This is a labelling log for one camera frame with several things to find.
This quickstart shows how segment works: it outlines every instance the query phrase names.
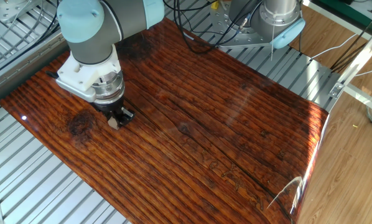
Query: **white cable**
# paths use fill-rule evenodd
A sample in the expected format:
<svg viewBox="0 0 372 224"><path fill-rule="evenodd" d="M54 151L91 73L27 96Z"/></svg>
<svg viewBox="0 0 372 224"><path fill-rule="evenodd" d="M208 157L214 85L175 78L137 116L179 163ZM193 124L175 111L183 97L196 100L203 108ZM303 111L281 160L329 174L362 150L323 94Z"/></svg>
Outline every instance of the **white cable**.
<svg viewBox="0 0 372 224"><path fill-rule="evenodd" d="M27 3L23 6L23 8L22 9L20 9L20 11L16 14L16 16L14 17L14 20L13 20L13 22L12 22L12 24L6 29L6 31L2 34L2 35L0 35L0 40L9 32L9 30L12 28L12 26L14 25L14 23L15 23L15 21L16 21L16 19L17 19L17 17L19 16L19 14L20 14L20 12L22 12L23 10L24 10L24 8L26 8L26 6L31 2L32 0L29 0L29 1L27 1Z"/></svg>
<svg viewBox="0 0 372 224"><path fill-rule="evenodd" d="M344 43L342 43L341 45L336 46L336 47L332 47L332 48L330 48L330 49L327 49L327 50L323 51L322 53L313 56L312 58L318 57L318 56L324 54L325 52L328 52L329 50L337 49L337 48L340 48L340 47L344 46L344 45L345 45L345 44L346 44L350 39L352 39L352 38L353 38L354 36L356 36L356 35L357 35L357 34L353 34L351 37L348 38L348 40L346 40L346 41L345 41Z"/></svg>
<svg viewBox="0 0 372 224"><path fill-rule="evenodd" d="M372 70L371 70L371 71L369 71L369 72L365 72L365 73L357 74L356 76L360 76L360 75L366 75L366 74L369 74L369 73L371 73L371 72L372 72Z"/></svg>

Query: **wooden board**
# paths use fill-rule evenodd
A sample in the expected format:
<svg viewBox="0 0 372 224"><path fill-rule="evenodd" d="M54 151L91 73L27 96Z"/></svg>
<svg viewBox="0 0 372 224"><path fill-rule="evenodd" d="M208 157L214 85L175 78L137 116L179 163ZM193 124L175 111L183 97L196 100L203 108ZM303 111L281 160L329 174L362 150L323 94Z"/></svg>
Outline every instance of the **wooden board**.
<svg viewBox="0 0 372 224"><path fill-rule="evenodd" d="M0 104L133 223L293 223L327 112L227 54L195 55L169 20L118 48L126 106L116 131L46 70Z"/></svg>

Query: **metal frame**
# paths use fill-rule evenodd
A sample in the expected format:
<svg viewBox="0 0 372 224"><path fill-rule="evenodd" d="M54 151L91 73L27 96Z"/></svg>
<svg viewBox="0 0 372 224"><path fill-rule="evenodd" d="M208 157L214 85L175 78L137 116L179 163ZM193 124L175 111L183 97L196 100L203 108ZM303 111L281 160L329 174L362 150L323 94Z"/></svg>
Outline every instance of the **metal frame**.
<svg viewBox="0 0 372 224"><path fill-rule="evenodd" d="M339 96L341 96L341 94L345 91L360 102L372 108L372 97L359 88L350 84L352 79L356 77L357 73L363 68L363 66L365 66L365 64L371 57L372 37L367 42L363 50L357 55L354 61L352 61L348 68L342 73L341 77L338 79L329 95L333 98L339 98Z"/></svg>

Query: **black cable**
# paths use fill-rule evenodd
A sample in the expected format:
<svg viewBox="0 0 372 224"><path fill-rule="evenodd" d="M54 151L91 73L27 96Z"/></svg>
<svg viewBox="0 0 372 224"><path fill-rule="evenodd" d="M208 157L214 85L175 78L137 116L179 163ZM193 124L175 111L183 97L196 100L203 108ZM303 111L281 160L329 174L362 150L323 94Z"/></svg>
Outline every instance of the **black cable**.
<svg viewBox="0 0 372 224"><path fill-rule="evenodd" d="M358 53L360 53L360 51L363 49L363 47L365 46L366 44L362 44L360 47L358 47L357 49L355 49L352 53L348 54L345 58L343 58L342 60L340 60L335 68L332 70L332 72L337 72L337 71L340 71L342 70L346 65L348 65L350 62L352 62Z"/></svg>
<svg viewBox="0 0 372 224"><path fill-rule="evenodd" d="M207 50L205 50L205 51L203 51L203 52L198 52L198 51L194 50L194 49L192 48L192 46L189 44L189 42L187 41L187 38L186 38L186 36L185 36L185 34L184 34L184 28L183 28L183 26L182 26L182 20L181 20L181 18L180 18L180 17L181 17L181 15L180 15L181 11L180 11L180 7L179 7L179 6L180 6L180 2L179 2L179 0L175 0L175 1L174 1L174 9L177 8L176 11L178 12L178 21L177 21L177 20L176 20L176 11L174 10L175 23L176 23L177 27L179 28L179 31L181 32L182 37L183 37L185 43L187 44L188 48L189 48L193 53L195 53L195 54L205 54L205 53L208 53L209 51L213 50L216 46L219 46L219 45L221 45L221 44L227 43L227 42L231 41L232 39L234 39L234 38L236 37L236 35L238 34L238 32L237 32L233 37L231 37L230 39L226 40L225 42L222 42L223 38L225 37L225 35L226 35L227 33L229 33L230 29L234 26L234 24L242 18L242 17L240 17L241 13L242 13L246 8L247 8L248 4L251 4L252 1L253 1L253 0L249 0L249 1L245 4L245 6L243 7L243 9L242 9L238 14L237 14L235 20L232 21L232 23L230 24L230 26L227 28L226 32L221 36L221 38L220 38L220 39L219 39L215 44L207 44L207 43L205 43L205 42L202 42L202 41L199 41L199 40L193 39L195 42L197 42L197 43L199 43L199 44L201 44L201 45L205 45L205 46L210 47L209 49L207 49Z"/></svg>
<svg viewBox="0 0 372 224"><path fill-rule="evenodd" d="M299 52L302 51L302 31L299 33Z"/></svg>
<svg viewBox="0 0 372 224"><path fill-rule="evenodd" d="M370 27L370 25L372 25L372 20L370 21L370 23L366 26L366 28L361 31L360 35L358 36L358 38L356 38L355 41L353 41L353 43L349 46L349 48L341 55L341 57L338 58L338 60L331 66L330 69L334 69L335 68L335 65L348 53L348 51L357 43L357 41L361 38L361 36L368 30L368 28Z"/></svg>
<svg viewBox="0 0 372 224"><path fill-rule="evenodd" d="M300 6L300 10L301 10L301 18L302 18L302 3L303 3L304 0L300 0L299 1L299 6ZM302 29L301 32L299 33L299 52L302 51L302 32L304 30Z"/></svg>
<svg viewBox="0 0 372 224"><path fill-rule="evenodd" d="M184 12L182 12L182 14L184 15L185 19L188 22L188 25L190 26L190 31L195 32L195 33L204 33L204 34L205 33L210 33L210 34L219 34L219 35L222 35L221 33L218 33L218 32L212 32L212 31L195 31L195 30L193 30L192 23L190 22L190 20L186 17L186 15L184 14Z"/></svg>
<svg viewBox="0 0 372 224"><path fill-rule="evenodd" d="M163 2L164 2L164 4L168 7L168 8L170 8L170 9L172 9L172 10L176 10L176 8L175 7L171 7L165 0L162 0ZM205 8L205 7L207 7L207 6L209 6L209 5L211 5L212 3L214 3L214 2L217 2L218 0L216 0L216 1L212 1L212 2L210 2L210 1L207 1L207 3L205 3L205 5L204 6L202 6L202 7L198 7L198 8L194 8L194 9L181 9L180 11L181 12L187 12L187 11L196 11L196 10L200 10L200 9L203 9L203 8Z"/></svg>
<svg viewBox="0 0 372 224"><path fill-rule="evenodd" d="M40 36L40 38L34 43L32 44L29 48L27 48L25 51L23 51L21 54L19 54L18 56L14 57L13 59L11 59L11 61L9 61L6 65L9 65L10 63L14 62L15 60L17 60L19 57L23 56L26 52L28 52L29 50L31 50L33 47L35 47L36 45L40 44L41 42L43 42L44 40L46 40L46 38L49 37L49 35L47 35L48 31L50 28L52 28L53 24L55 23L55 20L56 20L56 16L57 14L55 13L52 21L50 22L47 30L45 30L45 32ZM57 24L55 26L55 28L53 28L53 30L51 31L51 34L53 34L54 32L56 32L55 30L58 29L59 27L59 24Z"/></svg>

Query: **wooden floor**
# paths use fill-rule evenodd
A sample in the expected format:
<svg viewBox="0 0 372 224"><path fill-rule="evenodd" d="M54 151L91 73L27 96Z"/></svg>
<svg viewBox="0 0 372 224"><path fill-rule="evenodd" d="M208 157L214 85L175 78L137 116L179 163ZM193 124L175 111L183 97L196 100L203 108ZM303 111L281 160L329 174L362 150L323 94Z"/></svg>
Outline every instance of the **wooden floor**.
<svg viewBox="0 0 372 224"><path fill-rule="evenodd" d="M304 17L307 27L302 52L309 56L339 45L353 34L309 8L304 8ZM298 49L298 43L292 46ZM346 48L323 54L317 60L330 67ZM372 59L362 72L369 70ZM372 96L372 73L352 83ZM372 124L363 104L347 94L330 113L299 223L372 224Z"/></svg>

